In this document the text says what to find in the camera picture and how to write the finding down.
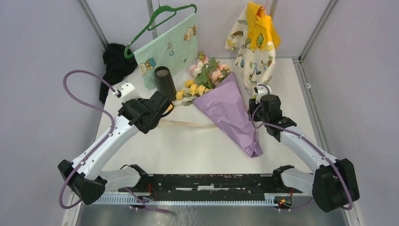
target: black cup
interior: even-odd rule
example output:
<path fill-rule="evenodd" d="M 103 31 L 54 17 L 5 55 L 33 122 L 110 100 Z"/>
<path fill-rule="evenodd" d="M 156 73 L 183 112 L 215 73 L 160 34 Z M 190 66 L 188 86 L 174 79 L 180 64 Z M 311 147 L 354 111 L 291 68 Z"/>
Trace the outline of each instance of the black cup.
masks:
<path fill-rule="evenodd" d="M 170 100 L 176 100 L 175 83 L 167 67 L 161 66 L 155 69 L 155 82 L 159 92 Z"/>

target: table surface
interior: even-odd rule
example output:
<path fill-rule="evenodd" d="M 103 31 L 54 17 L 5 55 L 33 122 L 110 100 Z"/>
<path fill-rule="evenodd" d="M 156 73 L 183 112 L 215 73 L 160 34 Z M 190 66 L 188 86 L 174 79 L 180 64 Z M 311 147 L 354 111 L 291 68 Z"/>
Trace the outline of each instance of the table surface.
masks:
<path fill-rule="evenodd" d="M 236 74 L 244 103 L 247 106 L 249 95 L 243 89 L 242 78 L 234 60 L 227 59 L 220 62 L 228 64 Z M 183 88 L 184 82 L 190 79 L 188 68 L 183 69 L 173 79 L 177 90 Z M 124 81 L 132 83 L 140 96 L 144 98 L 149 98 L 156 90 L 147 90 L 144 87 L 138 69 Z M 269 85 L 272 93 L 281 99 L 283 115 L 294 120 L 302 131 L 315 141 L 292 59 L 276 59 L 273 78 Z M 116 116 L 121 102 L 121 99 L 108 95 L 104 109 Z M 194 105 L 175 107 L 165 119 L 213 124 Z M 109 126 L 110 120 L 103 114 L 97 138 Z M 301 171 L 310 172 L 310 169 L 294 152 L 268 135 L 265 128 L 258 130 L 258 140 L 263 155 L 250 158 L 218 128 L 157 127 L 148 134 L 139 132 L 128 140 L 108 161 L 103 170 L 116 170 L 124 164 L 137 164 L 150 174 L 243 174 L 272 173 L 274 169 L 290 164 Z"/>

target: purple wrapping paper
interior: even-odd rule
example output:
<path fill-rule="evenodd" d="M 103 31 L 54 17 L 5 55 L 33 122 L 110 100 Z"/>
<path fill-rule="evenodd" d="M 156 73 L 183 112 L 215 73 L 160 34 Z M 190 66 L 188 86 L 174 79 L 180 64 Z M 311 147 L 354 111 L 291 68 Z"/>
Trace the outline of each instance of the purple wrapping paper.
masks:
<path fill-rule="evenodd" d="M 254 143 L 256 133 L 254 133 L 254 127 L 248 119 L 248 113 L 245 110 L 233 72 L 216 89 L 196 98 L 192 103 L 249 157 L 257 157 L 263 154 L 259 143 Z"/>

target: white wall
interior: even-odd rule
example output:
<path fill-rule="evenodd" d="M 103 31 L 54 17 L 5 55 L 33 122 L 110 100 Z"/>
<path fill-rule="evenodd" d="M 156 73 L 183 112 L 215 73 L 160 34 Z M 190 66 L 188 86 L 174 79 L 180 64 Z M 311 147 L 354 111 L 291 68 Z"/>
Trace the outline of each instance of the white wall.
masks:
<path fill-rule="evenodd" d="M 158 8 L 158 0 L 152 0 L 154 10 Z M 253 2 L 265 5 L 266 0 Z M 313 29 L 316 27 L 329 0 L 280 0 L 274 18 L 274 25 L 281 37 L 281 45 L 277 50 L 278 57 L 299 56 L 305 47 Z M 98 23 L 109 43 L 116 42 L 127 45 L 148 24 L 149 15 L 146 0 L 88 0 Z M 161 5 L 173 8 L 188 4 L 196 4 L 198 49 L 209 56 L 235 57 L 237 53 L 224 49 L 225 39 L 248 0 L 160 0 Z M 170 21 L 158 27 L 162 34 L 193 12 L 186 9 L 177 12 Z M 156 19 L 157 22 L 167 18 L 171 13 L 165 12 Z M 132 50 L 136 50 L 152 40 L 152 34 L 146 31 Z"/>
<path fill-rule="evenodd" d="M 362 226 L 399 221 L 398 8 L 338 1 L 304 60 L 332 150 L 355 166 Z"/>
<path fill-rule="evenodd" d="M 104 49 L 76 0 L 2 0 L 0 31 L 0 225 L 60 225 L 57 165 L 94 141 L 100 120 L 62 79 L 73 69 L 103 75 Z M 68 84 L 100 105 L 93 77 Z"/>

